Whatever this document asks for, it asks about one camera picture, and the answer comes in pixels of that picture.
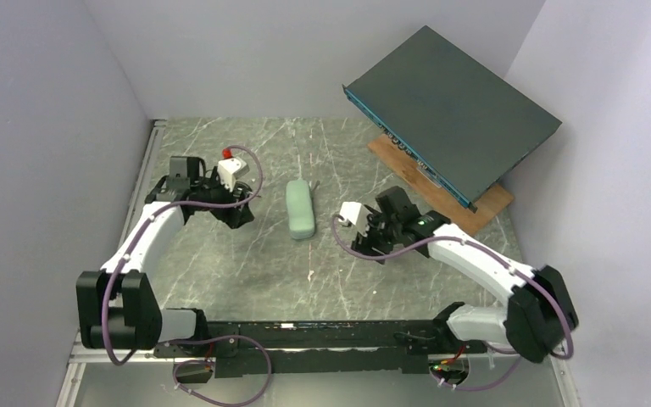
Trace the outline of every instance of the black bracket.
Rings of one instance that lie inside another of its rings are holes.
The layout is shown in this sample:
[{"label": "black bracket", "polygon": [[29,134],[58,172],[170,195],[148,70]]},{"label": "black bracket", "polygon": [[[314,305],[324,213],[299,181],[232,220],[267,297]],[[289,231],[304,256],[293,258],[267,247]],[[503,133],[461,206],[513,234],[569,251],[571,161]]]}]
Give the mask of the black bracket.
[{"label": "black bracket", "polygon": [[202,364],[181,366],[175,374],[176,380],[182,384],[208,383],[213,377],[213,371]]},{"label": "black bracket", "polygon": [[[577,328],[579,320],[562,275],[546,265],[535,272],[533,280],[555,298],[565,314],[570,330]],[[553,306],[533,287],[513,287],[508,300],[508,319],[504,322],[505,334],[523,358],[541,363],[565,338]]]},{"label": "black bracket", "polygon": [[[450,223],[450,219],[434,210],[421,215],[418,207],[410,201],[401,187],[391,187],[376,197],[379,210],[368,205],[368,233],[358,233],[351,243],[351,249],[366,255],[391,253],[396,244],[408,246],[432,236],[440,226]],[[418,253],[430,257],[427,246],[416,249]]]},{"label": "black bracket", "polygon": [[[87,348],[103,348],[101,306],[110,274],[84,271],[76,281],[81,341]],[[161,310],[148,283],[136,270],[117,277],[111,299],[120,293],[123,307],[108,307],[108,331],[116,349],[151,349],[161,333]]]}]

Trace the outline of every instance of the green sponge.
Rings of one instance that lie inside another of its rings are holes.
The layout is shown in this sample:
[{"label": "green sponge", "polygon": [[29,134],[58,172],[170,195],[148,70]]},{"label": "green sponge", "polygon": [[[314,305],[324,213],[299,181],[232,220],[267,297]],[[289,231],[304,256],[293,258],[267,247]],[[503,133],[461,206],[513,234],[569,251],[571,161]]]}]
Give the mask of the green sponge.
[{"label": "green sponge", "polygon": [[314,235],[313,200],[307,181],[294,180],[286,184],[286,210],[292,238],[302,240]]}]

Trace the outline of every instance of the cable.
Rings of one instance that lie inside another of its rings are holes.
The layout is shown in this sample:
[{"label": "cable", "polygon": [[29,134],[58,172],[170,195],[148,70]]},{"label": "cable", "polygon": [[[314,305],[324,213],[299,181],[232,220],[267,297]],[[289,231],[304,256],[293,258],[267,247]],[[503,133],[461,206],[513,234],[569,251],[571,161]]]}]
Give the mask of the cable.
[{"label": "cable", "polygon": [[236,208],[239,206],[243,206],[244,204],[247,204],[252,199],[256,198],[256,196],[259,194],[260,189],[263,186],[264,177],[263,177],[263,168],[261,167],[260,161],[258,160],[258,157],[256,157],[256,154],[253,151],[251,151],[249,148],[244,146],[234,145],[234,146],[228,146],[227,148],[242,150],[246,152],[248,155],[250,155],[251,158],[253,159],[253,162],[255,162],[256,168],[258,169],[258,173],[259,173],[259,183],[258,186],[256,187],[255,192],[249,195],[248,197],[246,197],[245,199],[243,199],[242,201],[238,201],[235,203],[203,203],[203,202],[192,202],[192,201],[172,202],[154,211],[151,217],[147,218],[146,221],[144,221],[141,224],[141,227],[139,227],[138,230],[136,231],[136,234],[133,236],[133,239],[131,239],[131,242],[128,244],[128,247],[126,247],[124,255],[119,259],[119,262],[116,264],[116,267],[114,268],[114,272],[111,273],[111,277],[108,279],[108,283],[106,284],[106,291],[103,293],[103,302],[101,303],[101,327],[103,330],[103,334],[102,334],[103,347],[106,348],[106,354],[108,355],[108,358],[111,360],[111,362],[114,363],[114,365],[117,366],[123,365],[126,361],[128,361],[128,359],[131,358],[131,356],[133,356],[136,350],[132,349],[122,360],[119,360],[116,357],[114,353],[113,344],[111,343],[111,335],[109,332],[109,300],[111,298],[111,292],[114,290],[116,279],[118,278],[121,271],[124,269],[125,264],[128,262],[127,259],[130,258],[131,253],[133,253],[133,250],[136,249],[136,245],[138,244],[138,241],[141,240],[141,237],[143,237],[143,234],[146,232],[148,227],[155,221],[155,219],[159,215],[163,214],[163,212],[171,208],[180,207],[182,205],[195,206],[198,208],[205,208],[205,209]]},{"label": "cable", "polygon": [[211,354],[213,353],[213,347],[214,343],[212,342],[211,345],[209,346],[209,351],[206,352],[206,355],[203,357],[203,360],[208,361],[209,357],[211,357]]},{"label": "cable", "polygon": [[[495,252],[493,252],[488,246],[483,246],[480,243],[473,242],[471,240],[465,240],[461,239],[460,237],[455,237],[455,236],[431,236],[431,237],[426,237],[423,240],[420,240],[416,243],[413,243],[409,246],[406,246],[404,248],[401,248],[400,250],[397,250],[395,252],[389,253],[389,254],[383,254],[380,256],[369,256],[367,254],[361,254],[356,252],[355,250],[351,249],[348,247],[348,245],[341,239],[340,236],[338,236],[338,231],[337,231],[337,225],[339,220],[344,220],[342,216],[339,214],[334,214],[332,217],[331,221],[331,231],[333,232],[333,237],[336,239],[336,243],[345,250],[346,252],[350,253],[351,255],[359,258],[359,259],[364,259],[364,260],[388,260],[388,259],[394,259],[401,254],[405,254],[411,250],[415,250],[416,248],[419,248],[420,246],[425,246],[428,243],[433,243],[433,242],[438,242],[438,241],[450,241],[450,242],[458,242],[458,243],[463,243],[467,246],[471,246],[472,248],[476,248],[483,252],[484,254],[490,256],[493,258],[495,261],[497,261],[502,267],[507,269],[510,272],[510,264],[505,261],[503,258],[498,256]],[[565,314],[563,313],[563,310],[560,308],[558,305],[558,302],[555,301],[555,298],[548,293],[548,290],[543,288],[540,284],[537,282],[533,281],[529,276],[526,276],[525,274],[521,273],[519,270],[512,270],[513,275],[518,276],[520,279],[524,280],[526,283],[528,283],[530,286],[535,288],[545,299],[548,301],[550,306],[553,308],[555,311],[555,314],[558,316],[558,320],[560,322],[560,326],[563,328],[563,333],[565,334],[565,343],[567,344],[567,349],[565,350],[565,354],[556,354],[555,352],[551,352],[550,354],[557,359],[561,360],[567,360],[572,358],[573,354],[575,353],[575,350],[573,348],[573,341],[572,341],[572,335],[570,333],[570,325],[568,325],[567,320],[565,319]]]},{"label": "cable", "polygon": [[450,359],[445,359],[445,360],[441,361],[440,363],[441,363],[442,365],[450,365],[450,364],[453,363],[455,360],[458,360],[458,358],[460,357],[460,355],[463,354],[464,351],[465,351],[465,345],[461,345],[461,346],[460,346],[460,349],[458,349],[458,353],[455,354],[454,357],[452,357],[452,358],[450,358]]},{"label": "cable", "polygon": [[515,362],[513,362],[513,365],[511,365],[508,368],[508,370],[506,370],[505,373],[498,380],[496,380],[495,382],[492,382],[492,383],[488,383],[488,384],[483,385],[483,386],[477,386],[477,387],[455,386],[453,384],[445,382],[443,379],[438,378],[436,375],[433,374],[432,371],[431,371],[431,377],[433,379],[435,379],[436,382],[438,382],[438,386],[442,386],[444,384],[444,385],[452,388],[453,390],[459,390],[461,392],[484,392],[486,390],[490,390],[491,388],[495,388],[497,386],[500,386],[501,384],[503,384],[503,382],[508,380],[508,377],[510,377],[510,375],[513,374],[515,369],[518,367],[518,365],[520,365],[520,362],[522,362],[522,361],[523,361],[523,358],[518,358],[517,360],[515,360]]},{"label": "cable", "polygon": [[265,390],[268,388],[270,385],[270,381],[273,380],[273,365],[270,362],[270,356],[268,355],[268,352],[266,352],[265,348],[263,345],[260,343],[256,342],[254,339],[250,337],[244,337],[243,335],[224,335],[223,337],[214,337],[211,339],[204,339],[203,341],[188,341],[188,340],[181,340],[181,339],[176,339],[173,341],[166,341],[165,343],[167,344],[174,344],[174,345],[205,345],[208,343],[216,343],[219,341],[225,341],[225,340],[230,340],[230,339],[241,339],[243,341],[250,342],[253,346],[255,346],[265,357],[265,363],[268,366],[267,371],[266,371],[266,377],[265,377],[265,382],[263,383],[263,386],[258,390],[258,392],[250,399],[246,401],[242,401],[240,403],[223,403],[218,400],[213,400],[209,399],[208,397],[202,395],[199,392],[193,391],[192,389],[184,386],[180,382],[178,382],[178,376],[176,375],[178,373],[178,370],[185,366],[185,365],[202,365],[207,363],[205,360],[187,360],[185,362],[181,362],[178,365],[175,366],[173,370],[173,383],[175,383],[176,388],[188,393],[189,395],[201,399],[205,401],[206,403],[211,403],[218,405],[220,407],[243,407],[244,405],[251,404],[252,402],[256,401],[260,396],[265,393]]}]

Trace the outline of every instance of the black mount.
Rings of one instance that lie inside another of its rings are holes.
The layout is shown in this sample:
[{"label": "black mount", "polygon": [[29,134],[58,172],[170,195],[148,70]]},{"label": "black mount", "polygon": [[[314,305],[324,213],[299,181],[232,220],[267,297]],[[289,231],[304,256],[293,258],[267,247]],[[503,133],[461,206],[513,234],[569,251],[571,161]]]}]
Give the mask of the black mount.
[{"label": "black mount", "polygon": [[[401,187],[391,187],[376,197],[380,211],[365,207],[368,214],[368,234],[356,236],[351,249],[356,252],[374,256],[388,254],[396,244],[408,246],[412,243],[432,236],[433,232],[442,225],[450,223],[450,219],[434,210],[421,215],[418,207],[410,202],[408,194]],[[430,257],[428,247],[416,249],[418,253]]]},{"label": "black mount", "polygon": [[[76,281],[76,300],[79,310],[81,342],[86,348],[103,348],[101,304],[110,278],[106,271],[84,271]],[[149,350],[159,341],[163,320],[148,277],[131,270],[116,277],[110,299],[120,294],[123,307],[108,307],[108,333],[114,349]],[[196,314],[196,329],[189,340],[210,338],[206,315],[200,309],[189,309]],[[181,345],[188,356],[203,356],[207,345]]]},{"label": "black mount", "polygon": [[[237,182],[233,192],[228,191],[220,182],[218,167],[206,176],[206,162],[199,157],[174,156],[169,161],[169,174],[162,176],[156,186],[146,196],[146,204],[155,201],[175,202],[193,201],[208,204],[233,204],[245,199],[251,187],[244,182]],[[248,204],[237,208],[206,209],[196,206],[181,206],[183,220],[188,221],[196,212],[208,211],[215,219],[225,223],[231,229],[237,229],[253,221]]]}]

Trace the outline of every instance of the white panel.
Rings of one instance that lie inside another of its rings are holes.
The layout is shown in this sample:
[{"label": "white panel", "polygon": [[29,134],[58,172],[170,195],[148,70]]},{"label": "white panel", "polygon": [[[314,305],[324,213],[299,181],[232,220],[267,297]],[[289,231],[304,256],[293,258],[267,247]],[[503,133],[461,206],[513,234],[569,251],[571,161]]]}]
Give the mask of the white panel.
[{"label": "white panel", "polygon": [[149,127],[82,2],[0,0],[0,405],[56,403]]},{"label": "white panel", "polygon": [[651,405],[651,1],[547,1],[506,79],[563,120],[507,187],[580,316],[583,405]]},{"label": "white panel", "polygon": [[356,116],[341,84],[429,25],[504,75],[544,0],[86,0],[151,117]]}]

